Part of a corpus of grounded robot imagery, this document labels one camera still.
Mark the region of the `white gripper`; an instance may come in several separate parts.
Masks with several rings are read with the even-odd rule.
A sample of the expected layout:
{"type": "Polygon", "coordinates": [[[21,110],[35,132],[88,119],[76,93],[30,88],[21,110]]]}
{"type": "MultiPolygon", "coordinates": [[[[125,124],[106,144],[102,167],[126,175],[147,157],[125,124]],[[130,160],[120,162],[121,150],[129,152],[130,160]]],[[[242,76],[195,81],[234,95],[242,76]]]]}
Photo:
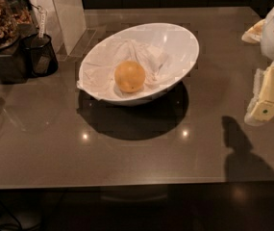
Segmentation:
{"type": "MultiPolygon", "coordinates": [[[[262,54],[274,61],[274,7],[266,16],[241,37],[248,43],[261,42],[262,54]]],[[[251,126],[261,126],[274,117],[274,62],[266,69],[257,69],[254,76],[253,98],[244,122],[251,126]]]]}

